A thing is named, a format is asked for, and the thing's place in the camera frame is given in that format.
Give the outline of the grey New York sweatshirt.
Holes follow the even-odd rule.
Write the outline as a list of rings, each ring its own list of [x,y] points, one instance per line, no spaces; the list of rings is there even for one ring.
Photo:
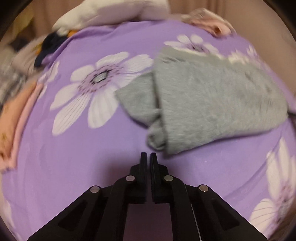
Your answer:
[[[116,97],[131,118],[147,126],[147,144],[170,155],[267,132],[288,117],[283,93],[255,66],[171,47]]]

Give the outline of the folded orange pink clothes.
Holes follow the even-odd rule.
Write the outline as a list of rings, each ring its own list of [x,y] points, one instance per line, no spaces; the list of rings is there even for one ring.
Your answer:
[[[31,80],[3,107],[1,113],[1,172],[16,168],[19,146],[26,122],[43,89],[43,84]]]

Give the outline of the folded pink and cream clothes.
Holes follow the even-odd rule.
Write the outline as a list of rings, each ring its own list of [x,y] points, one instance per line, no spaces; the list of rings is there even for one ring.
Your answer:
[[[181,16],[182,22],[201,28],[215,38],[235,35],[234,27],[221,16],[206,8],[198,8]]]

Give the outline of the purple floral bed sheet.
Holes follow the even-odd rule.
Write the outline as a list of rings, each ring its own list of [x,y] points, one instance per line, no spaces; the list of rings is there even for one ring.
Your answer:
[[[283,82],[239,36],[216,39],[177,21],[89,27],[49,59],[51,72],[20,143],[15,171],[4,174],[11,231],[26,240],[92,184],[107,185],[141,152],[188,184],[206,183],[270,237],[295,197],[295,129],[287,119],[256,135],[221,138],[178,154],[147,144],[147,126],[129,116],[117,90],[150,72],[165,47],[250,64],[283,93]]]

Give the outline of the plaid grey pillow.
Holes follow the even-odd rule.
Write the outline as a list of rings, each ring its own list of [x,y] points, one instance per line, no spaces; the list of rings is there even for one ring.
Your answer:
[[[14,97],[27,81],[27,77],[12,66],[15,55],[13,48],[1,48],[1,111],[4,104]]]

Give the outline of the beige pillow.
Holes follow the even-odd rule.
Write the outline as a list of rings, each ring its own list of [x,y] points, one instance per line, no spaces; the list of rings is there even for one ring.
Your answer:
[[[17,52],[12,60],[11,66],[18,73],[21,73],[27,77],[43,71],[44,67],[35,67],[34,63],[38,56],[38,49],[43,43],[46,35],[42,35],[29,42],[25,47]]]

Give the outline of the dark navy garment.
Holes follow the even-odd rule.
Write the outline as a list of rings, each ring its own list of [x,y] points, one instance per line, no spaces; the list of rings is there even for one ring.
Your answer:
[[[41,67],[43,59],[47,55],[53,54],[66,40],[66,35],[60,36],[57,32],[50,33],[41,44],[41,50],[37,54],[34,67]]]

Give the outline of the white plush duck toy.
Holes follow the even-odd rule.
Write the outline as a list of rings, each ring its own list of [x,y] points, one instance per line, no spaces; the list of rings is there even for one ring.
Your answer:
[[[90,26],[116,25],[133,19],[158,21],[171,13],[168,1],[83,1],[62,15],[52,31],[63,35]]]

